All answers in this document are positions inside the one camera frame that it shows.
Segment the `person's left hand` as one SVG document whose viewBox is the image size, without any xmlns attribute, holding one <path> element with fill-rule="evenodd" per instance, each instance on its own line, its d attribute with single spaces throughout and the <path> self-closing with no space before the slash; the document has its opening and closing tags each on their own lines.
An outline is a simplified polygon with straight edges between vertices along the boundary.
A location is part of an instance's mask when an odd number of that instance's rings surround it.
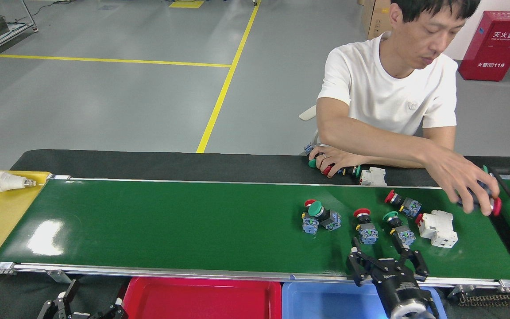
<svg viewBox="0 0 510 319">
<path fill-rule="evenodd" d="M 323 175 L 329 178 L 336 175 L 338 170 L 363 165 L 367 162 L 366 157 L 341 151 L 334 147 L 316 146 L 309 152 L 308 159 L 316 160 L 316 166 Z"/>
</svg>

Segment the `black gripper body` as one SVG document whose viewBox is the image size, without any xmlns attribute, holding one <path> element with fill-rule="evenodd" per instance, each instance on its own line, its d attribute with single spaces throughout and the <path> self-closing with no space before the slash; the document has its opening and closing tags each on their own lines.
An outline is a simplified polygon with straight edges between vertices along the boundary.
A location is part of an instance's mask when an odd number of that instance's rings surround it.
<svg viewBox="0 0 510 319">
<path fill-rule="evenodd" d="M 379 259 L 371 267 L 376 290 L 386 313 L 429 311 L 431 293 L 420 289 L 416 280 L 407 280 L 395 270 L 395 259 Z"/>
</svg>

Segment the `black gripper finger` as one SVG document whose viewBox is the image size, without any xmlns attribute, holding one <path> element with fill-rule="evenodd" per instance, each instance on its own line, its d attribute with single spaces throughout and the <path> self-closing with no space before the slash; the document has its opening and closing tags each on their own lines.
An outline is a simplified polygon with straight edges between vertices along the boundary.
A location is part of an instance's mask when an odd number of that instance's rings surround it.
<svg viewBox="0 0 510 319">
<path fill-rule="evenodd" d="M 429 269 L 424 258 L 418 250 L 411 250 L 409 246 L 401 241 L 395 243 L 395 250 L 399 253 L 399 260 L 395 261 L 395 270 L 404 276 L 407 280 L 426 280 L 429 276 Z M 413 264 L 413 270 L 406 267 L 405 263 L 409 260 Z"/>
<path fill-rule="evenodd" d="M 352 248 L 347 257 L 347 267 L 352 271 L 353 282 L 362 286 L 364 282 L 376 284 L 374 277 L 370 274 L 373 259 L 364 254 L 360 248 L 358 238 L 352 238 Z"/>
<path fill-rule="evenodd" d="M 38 319 L 54 319 L 55 315 L 58 314 L 59 319 L 74 319 L 70 303 L 75 297 L 75 293 L 78 290 L 77 280 L 72 280 L 69 284 L 68 289 L 62 292 L 54 300 L 47 300 L 43 304 Z"/>
<path fill-rule="evenodd" d="M 123 300 L 117 298 L 107 309 L 97 311 L 97 313 L 90 315 L 89 319 L 127 319 L 128 314 L 124 309 Z"/>
</svg>

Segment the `person's right hand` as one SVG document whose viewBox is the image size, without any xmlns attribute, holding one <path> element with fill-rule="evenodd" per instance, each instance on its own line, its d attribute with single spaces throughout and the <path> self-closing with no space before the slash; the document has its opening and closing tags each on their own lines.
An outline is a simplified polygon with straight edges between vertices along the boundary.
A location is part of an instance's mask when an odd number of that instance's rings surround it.
<svg viewBox="0 0 510 319">
<path fill-rule="evenodd" d="M 420 162 L 451 202 L 462 202 L 465 213 L 469 214 L 475 209 L 475 196 L 480 212 L 484 216 L 492 214 L 490 198 L 497 198 L 499 194 L 496 178 L 447 148 L 430 149 Z"/>
</svg>

